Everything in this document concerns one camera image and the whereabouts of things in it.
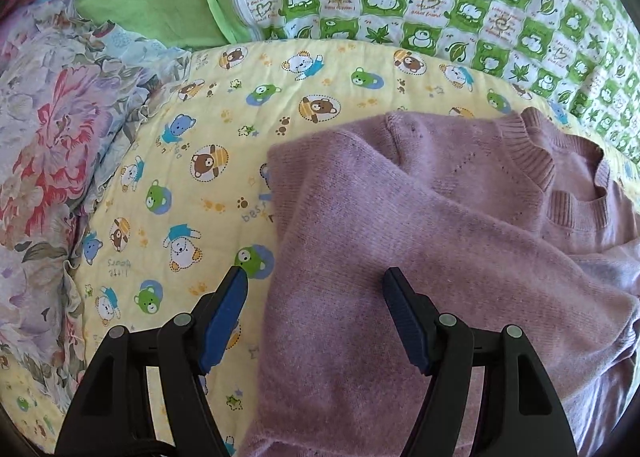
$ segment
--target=pink sweater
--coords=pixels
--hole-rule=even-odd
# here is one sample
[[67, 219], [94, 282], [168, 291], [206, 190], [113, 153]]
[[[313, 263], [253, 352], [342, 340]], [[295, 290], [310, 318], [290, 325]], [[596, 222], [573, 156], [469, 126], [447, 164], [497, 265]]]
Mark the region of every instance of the pink sweater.
[[[471, 327], [520, 325], [584, 442], [581, 398], [640, 329], [635, 296], [564, 254], [637, 235], [598, 147], [536, 110], [492, 122], [402, 113], [280, 145], [269, 164], [280, 247], [243, 455], [400, 455], [428, 379], [382, 297], [393, 265]], [[481, 387], [475, 373], [460, 455]]]

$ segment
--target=green checkered quilt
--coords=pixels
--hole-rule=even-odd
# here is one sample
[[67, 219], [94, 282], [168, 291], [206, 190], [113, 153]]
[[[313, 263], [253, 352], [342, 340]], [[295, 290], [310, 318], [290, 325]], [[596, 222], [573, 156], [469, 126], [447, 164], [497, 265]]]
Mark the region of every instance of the green checkered quilt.
[[640, 162], [639, 35], [619, 0], [244, 1], [266, 38], [396, 44], [519, 84]]

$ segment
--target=blue bear illustration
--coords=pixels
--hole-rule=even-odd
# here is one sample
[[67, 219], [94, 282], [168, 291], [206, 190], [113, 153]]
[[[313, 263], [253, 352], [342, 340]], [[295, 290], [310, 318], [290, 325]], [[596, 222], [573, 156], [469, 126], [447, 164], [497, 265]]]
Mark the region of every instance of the blue bear illustration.
[[556, 102], [549, 102], [549, 106], [551, 107], [551, 110], [554, 111], [554, 116], [560, 123], [562, 123], [563, 125], [569, 123], [569, 118], [567, 117], [566, 112], [564, 112], [564, 109], [560, 104]]
[[162, 143], [169, 145], [172, 143], [181, 142], [182, 139], [180, 136], [183, 135], [187, 130], [191, 129], [191, 127], [193, 127], [195, 124], [195, 118], [192, 118], [187, 114], [178, 114], [171, 122], [171, 125], [164, 125], [164, 132], [161, 136], [158, 136], [158, 138], [156, 138], [156, 145], [160, 147]]
[[82, 241], [82, 252], [84, 253], [84, 258], [89, 265], [94, 263], [95, 256], [98, 254], [98, 249], [102, 247], [102, 242], [100, 242], [96, 237], [95, 231], [91, 231]]

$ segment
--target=cartoon bear print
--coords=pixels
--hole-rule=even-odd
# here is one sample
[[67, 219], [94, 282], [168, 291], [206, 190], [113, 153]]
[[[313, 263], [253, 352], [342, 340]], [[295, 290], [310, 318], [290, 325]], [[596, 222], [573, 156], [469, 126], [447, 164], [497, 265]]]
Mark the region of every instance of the cartoon bear print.
[[282, 62], [282, 68], [285, 71], [297, 74], [296, 80], [303, 80], [315, 75], [324, 66], [322, 60], [321, 54], [313, 59], [308, 51], [300, 51], [285, 62]]
[[520, 98], [523, 98], [524, 100], [532, 100], [533, 99], [533, 94], [531, 94], [529, 91], [527, 91], [521, 85], [517, 85], [517, 84], [513, 83], [513, 84], [511, 84], [511, 86], [513, 87], [513, 90], [518, 93], [518, 96], [520, 96]]
[[82, 253], [86, 263], [92, 265], [98, 250], [103, 246], [102, 241], [96, 238], [95, 231], [91, 231], [82, 241]]
[[472, 118], [474, 117], [474, 113], [472, 113], [469, 109], [465, 109], [463, 107], [452, 107], [451, 110], [449, 111], [449, 116]]
[[123, 166], [120, 169], [120, 185], [122, 186], [123, 192], [127, 192], [129, 188], [132, 192], [135, 192], [138, 187], [138, 181], [142, 179], [145, 162], [142, 161], [140, 156], [136, 156], [135, 161], [134, 164]]
[[209, 182], [222, 173], [228, 162], [226, 148], [207, 145], [191, 156], [191, 175], [196, 181]]
[[145, 280], [140, 284], [140, 292], [133, 297], [140, 310], [147, 314], [156, 314], [162, 302], [162, 285], [156, 280]]
[[162, 241], [162, 246], [171, 250], [169, 267], [172, 271], [177, 273], [181, 269], [190, 267], [191, 264], [200, 262], [202, 251], [191, 242], [191, 239], [200, 237], [200, 232], [192, 230], [187, 224], [171, 227], [169, 234]]
[[362, 67], [356, 67], [356, 70], [351, 73], [351, 83], [365, 89], [382, 89], [385, 85], [382, 76], [366, 72]]
[[248, 50], [246, 47], [236, 47], [235, 49], [226, 50], [222, 53], [218, 62], [223, 69], [231, 69], [238, 65], [246, 58]]
[[204, 85], [203, 79], [197, 79], [191, 83], [188, 83], [187, 85], [184, 85], [178, 91], [178, 98], [180, 98], [180, 100], [182, 101], [190, 100], [196, 94], [198, 94], [198, 91], [202, 88], [203, 85]]
[[440, 65], [440, 70], [444, 73], [444, 77], [449, 80], [451, 85], [456, 89], [466, 87], [469, 92], [473, 91], [474, 79], [464, 67], [459, 65]]
[[98, 315], [102, 320], [104, 326], [109, 325], [109, 322], [114, 317], [120, 318], [120, 309], [118, 309], [118, 297], [115, 291], [110, 287], [101, 287], [102, 296], [97, 296], [95, 299], [95, 308], [98, 310]]
[[489, 92], [486, 94], [486, 100], [489, 102], [489, 105], [501, 112], [502, 114], [509, 114], [511, 112], [511, 104], [504, 96], [498, 94], [493, 89], [489, 89]]
[[274, 94], [281, 91], [282, 89], [276, 87], [273, 83], [258, 85], [251, 94], [246, 97], [246, 102], [254, 107], [260, 107], [267, 103]]
[[406, 49], [398, 49], [394, 53], [394, 65], [406, 74], [420, 76], [427, 72], [427, 65], [420, 56]]
[[154, 179], [149, 190], [146, 192], [146, 208], [156, 215], [162, 215], [167, 213], [169, 208], [171, 208], [171, 201], [172, 196], [169, 189], [160, 186], [158, 179]]
[[171, 145], [174, 143], [180, 143], [182, 141], [181, 135], [187, 130], [191, 129], [196, 124], [196, 119], [188, 116], [187, 114], [178, 114], [175, 116], [171, 125], [164, 125], [164, 132], [162, 135], [156, 138], [156, 145], [162, 147], [162, 145]]
[[340, 113], [340, 103], [330, 96], [310, 94], [302, 98], [298, 111], [303, 118], [313, 123], [325, 122]]
[[111, 225], [111, 230], [109, 232], [109, 238], [111, 240], [111, 244], [113, 244], [114, 249], [118, 253], [127, 247], [130, 233], [131, 226], [129, 225], [129, 221], [124, 217], [118, 217], [113, 220], [113, 224]]

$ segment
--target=bedding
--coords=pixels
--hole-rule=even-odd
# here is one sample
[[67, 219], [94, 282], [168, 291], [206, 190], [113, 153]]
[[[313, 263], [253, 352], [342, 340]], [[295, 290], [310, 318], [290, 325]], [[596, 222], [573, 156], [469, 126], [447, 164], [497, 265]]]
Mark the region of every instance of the bedding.
[[640, 162], [640, 35], [620, 0], [79, 0], [79, 8], [183, 47], [264, 36], [413, 49], [555, 101]]
[[[234, 263], [250, 278], [207, 400], [229, 452], [256, 405], [260, 327], [276, 252], [271, 145], [391, 110], [495, 118], [534, 106], [599, 144], [640, 205], [638, 169], [561, 106], [520, 85], [398, 47], [287, 40], [194, 53], [188, 80], [140, 127], [84, 231], [74, 274], [86, 361], [105, 332], [162, 325], [215, 290]], [[158, 381], [156, 432], [170, 442]]]
[[97, 28], [73, 0], [22, 8], [2, 26], [0, 343], [66, 410], [85, 368], [67, 272], [76, 233], [130, 146], [122, 139], [152, 112], [148, 97], [163, 97], [190, 54]]

